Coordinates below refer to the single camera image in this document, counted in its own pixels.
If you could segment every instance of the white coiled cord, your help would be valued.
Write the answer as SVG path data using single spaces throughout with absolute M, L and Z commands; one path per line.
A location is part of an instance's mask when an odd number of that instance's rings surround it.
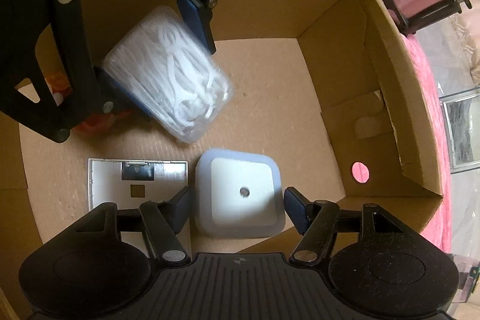
M 159 7 L 106 56 L 103 69 L 185 142 L 198 140 L 233 89 L 173 10 Z

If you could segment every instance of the pink blanket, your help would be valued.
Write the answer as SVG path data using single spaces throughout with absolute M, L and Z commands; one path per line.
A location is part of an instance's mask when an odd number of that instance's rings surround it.
M 450 215 L 450 165 L 448 149 L 443 127 L 443 117 L 438 100 L 437 87 L 434 75 L 430 69 L 428 59 L 414 35 L 404 38 L 412 63 L 417 72 L 417 78 L 423 90 L 423 98 L 428 110 L 430 121 L 435 133 L 435 142 L 442 175 L 443 202 L 422 235 L 445 252 L 450 251 L 452 242 L 452 227 Z

